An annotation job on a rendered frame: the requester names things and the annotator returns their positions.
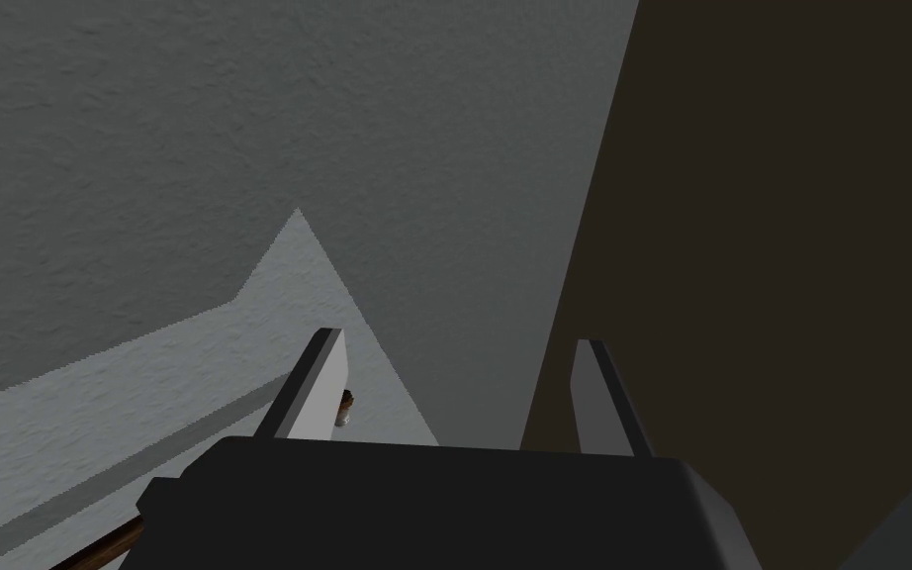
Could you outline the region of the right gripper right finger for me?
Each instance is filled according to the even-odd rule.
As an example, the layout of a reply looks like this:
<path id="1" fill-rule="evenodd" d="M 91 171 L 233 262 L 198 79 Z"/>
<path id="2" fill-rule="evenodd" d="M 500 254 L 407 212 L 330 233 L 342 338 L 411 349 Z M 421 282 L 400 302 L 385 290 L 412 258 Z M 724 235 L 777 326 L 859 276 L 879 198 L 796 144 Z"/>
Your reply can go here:
<path id="1" fill-rule="evenodd" d="M 570 378 L 580 451 L 652 457 L 652 446 L 604 341 L 577 342 Z"/>

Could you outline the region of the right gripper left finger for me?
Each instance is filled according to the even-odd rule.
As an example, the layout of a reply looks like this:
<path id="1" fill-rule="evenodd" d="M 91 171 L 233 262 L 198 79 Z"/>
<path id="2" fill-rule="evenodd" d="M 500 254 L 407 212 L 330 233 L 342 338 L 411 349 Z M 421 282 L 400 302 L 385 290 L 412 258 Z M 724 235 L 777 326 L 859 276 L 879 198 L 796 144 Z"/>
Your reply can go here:
<path id="1" fill-rule="evenodd" d="M 347 378 L 343 330 L 319 329 L 287 375 L 254 435 L 329 440 Z"/>

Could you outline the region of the dark brown door leaf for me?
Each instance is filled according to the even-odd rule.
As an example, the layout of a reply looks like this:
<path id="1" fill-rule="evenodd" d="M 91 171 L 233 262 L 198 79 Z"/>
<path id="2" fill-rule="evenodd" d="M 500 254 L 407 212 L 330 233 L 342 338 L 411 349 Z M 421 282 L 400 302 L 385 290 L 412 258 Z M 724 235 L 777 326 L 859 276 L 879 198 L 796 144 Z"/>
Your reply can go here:
<path id="1" fill-rule="evenodd" d="M 912 0 L 639 0 L 523 448 L 587 337 L 765 570 L 912 570 Z"/>

